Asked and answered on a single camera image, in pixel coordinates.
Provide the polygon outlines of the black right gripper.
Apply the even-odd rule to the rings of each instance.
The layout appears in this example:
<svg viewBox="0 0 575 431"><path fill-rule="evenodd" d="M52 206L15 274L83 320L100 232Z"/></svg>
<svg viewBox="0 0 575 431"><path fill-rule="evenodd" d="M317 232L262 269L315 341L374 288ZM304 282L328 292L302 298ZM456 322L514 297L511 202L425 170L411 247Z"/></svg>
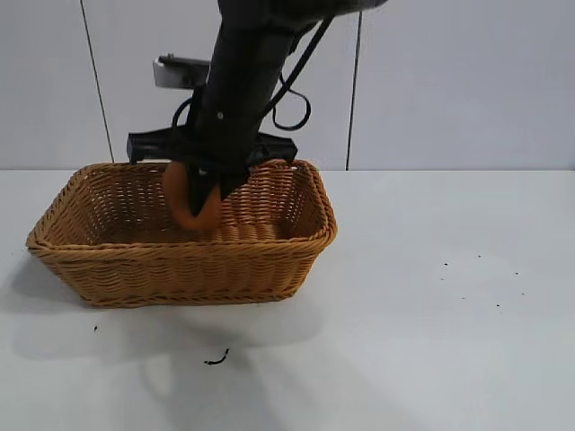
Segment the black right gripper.
<svg viewBox="0 0 575 431"><path fill-rule="evenodd" d="M297 147L288 137L256 132L252 127L228 126L219 114L213 122L202 115L206 87L193 90L172 115L168 128L130 133L129 163L167 159L188 165L188 199L193 216L210 200L220 203L250 178L251 168L274 159L289 163Z"/></svg>

